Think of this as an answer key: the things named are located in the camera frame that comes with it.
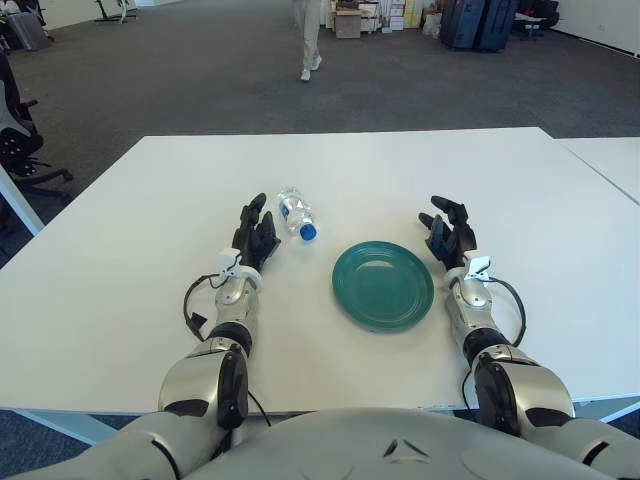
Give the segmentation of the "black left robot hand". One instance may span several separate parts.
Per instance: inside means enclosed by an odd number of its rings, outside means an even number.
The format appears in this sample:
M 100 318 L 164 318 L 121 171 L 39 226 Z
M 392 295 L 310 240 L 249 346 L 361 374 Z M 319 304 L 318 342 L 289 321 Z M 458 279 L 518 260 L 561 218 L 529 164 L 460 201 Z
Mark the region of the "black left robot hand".
M 262 210 L 266 204 L 265 193 L 256 195 L 242 208 L 240 225 L 236 229 L 232 247 L 240 251 L 240 264 L 261 272 L 267 259 L 279 247 L 272 213 Z

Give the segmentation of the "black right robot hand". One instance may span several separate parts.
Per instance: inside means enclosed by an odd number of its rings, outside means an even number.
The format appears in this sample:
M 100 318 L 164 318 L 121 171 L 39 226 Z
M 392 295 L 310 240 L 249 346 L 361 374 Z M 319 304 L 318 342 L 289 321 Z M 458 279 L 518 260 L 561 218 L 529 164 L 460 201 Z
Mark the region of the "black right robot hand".
M 425 243 L 447 271 L 463 267 L 465 253 L 477 248 L 475 233 L 468 224 L 466 207 L 436 195 L 430 201 L 445 214 L 448 222 L 441 215 L 431 216 L 420 212 L 418 219 L 429 232 Z

